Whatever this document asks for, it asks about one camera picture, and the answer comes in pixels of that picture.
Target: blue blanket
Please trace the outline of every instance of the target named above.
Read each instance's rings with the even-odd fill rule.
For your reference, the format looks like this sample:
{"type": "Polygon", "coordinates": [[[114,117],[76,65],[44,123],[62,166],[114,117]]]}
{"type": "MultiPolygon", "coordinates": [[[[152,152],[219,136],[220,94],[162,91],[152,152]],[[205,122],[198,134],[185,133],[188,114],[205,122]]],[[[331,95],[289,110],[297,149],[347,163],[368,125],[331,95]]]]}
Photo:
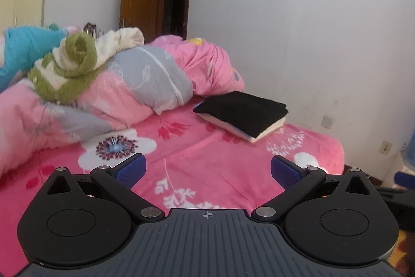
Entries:
{"type": "Polygon", "coordinates": [[[22,78],[45,54],[58,47],[65,30],[51,31],[23,26],[5,31],[4,66],[0,68],[0,93],[22,78]]]}

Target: wooden floor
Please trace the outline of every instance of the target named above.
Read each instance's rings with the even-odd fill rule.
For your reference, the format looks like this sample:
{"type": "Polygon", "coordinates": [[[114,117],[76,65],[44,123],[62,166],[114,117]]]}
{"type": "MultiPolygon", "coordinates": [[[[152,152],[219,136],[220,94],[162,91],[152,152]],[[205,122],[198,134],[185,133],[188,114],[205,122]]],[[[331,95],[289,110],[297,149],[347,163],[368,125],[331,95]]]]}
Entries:
{"type": "Polygon", "coordinates": [[[399,262],[399,260],[406,254],[398,249],[398,244],[401,243],[405,239],[405,237],[405,231],[399,231],[398,242],[396,243],[395,249],[393,250],[391,257],[389,258],[389,263],[393,267],[396,267],[396,264],[399,262]]]}

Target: electrical outlet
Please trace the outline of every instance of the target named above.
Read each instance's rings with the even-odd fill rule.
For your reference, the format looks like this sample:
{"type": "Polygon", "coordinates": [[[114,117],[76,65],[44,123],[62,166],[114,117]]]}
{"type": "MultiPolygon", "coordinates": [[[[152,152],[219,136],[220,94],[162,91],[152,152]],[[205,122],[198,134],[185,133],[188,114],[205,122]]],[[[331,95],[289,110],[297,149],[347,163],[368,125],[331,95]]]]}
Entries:
{"type": "Polygon", "coordinates": [[[380,148],[379,148],[379,153],[383,154],[383,155],[389,155],[390,151],[392,149],[392,144],[388,141],[383,140],[380,148]]]}
{"type": "Polygon", "coordinates": [[[321,125],[328,130],[331,129],[333,126],[334,118],[328,117],[327,115],[323,115],[323,120],[321,120],[321,125]]]}

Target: bed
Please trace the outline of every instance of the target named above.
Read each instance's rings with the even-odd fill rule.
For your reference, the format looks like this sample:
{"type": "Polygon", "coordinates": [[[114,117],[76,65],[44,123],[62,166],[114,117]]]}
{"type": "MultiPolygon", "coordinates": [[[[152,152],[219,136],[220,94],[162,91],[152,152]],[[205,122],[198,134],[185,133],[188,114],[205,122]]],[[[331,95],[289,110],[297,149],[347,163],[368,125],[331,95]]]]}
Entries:
{"type": "MultiPolygon", "coordinates": [[[[109,44],[114,37],[99,39],[109,44]]],[[[204,39],[164,36],[122,50],[68,105],[46,100],[29,79],[0,94],[0,272],[5,277],[26,265],[17,224],[57,167],[89,173],[142,153],[147,172],[133,191],[166,214],[171,208],[251,212],[283,191],[270,174],[274,155],[302,167],[343,171],[342,145],[329,136],[285,124],[251,144],[196,115],[193,109],[203,97],[244,90],[227,53],[204,39]]]]}
{"type": "Polygon", "coordinates": [[[246,208],[280,194],[272,179],[274,155],[305,166],[319,166],[340,174],[344,153],[339,141],[290,124],[250,144],[197,117],[193,108],[201,98],[162,115],[152,115],[132,128],[111,132],[65,148],[42,150],[22,167],[0,180],[0,271],[13,276],[26,264],[16,227],[24,210],[48,175],[60,166],[71,173],[88,173],[125,156],[107,159],[102,144],[124,143],[147,159],[147,172],[132,189],[163,209],[246,208]]]}

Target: black gripper base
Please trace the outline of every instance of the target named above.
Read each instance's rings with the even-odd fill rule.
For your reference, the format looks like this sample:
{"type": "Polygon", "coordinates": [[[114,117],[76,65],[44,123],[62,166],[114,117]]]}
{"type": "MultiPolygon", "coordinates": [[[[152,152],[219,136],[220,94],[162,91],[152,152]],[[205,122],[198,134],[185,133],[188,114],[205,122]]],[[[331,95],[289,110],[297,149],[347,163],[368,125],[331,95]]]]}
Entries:
{"type": "Polygon", "coordinates": [[[31,264],[20,277],[387,277],[386,262],[335,268],[296,252],[272,224],[243,210],[173,209],[166,219],[138,227],[115,256],[94,266],[52,270],[31,264]]]}

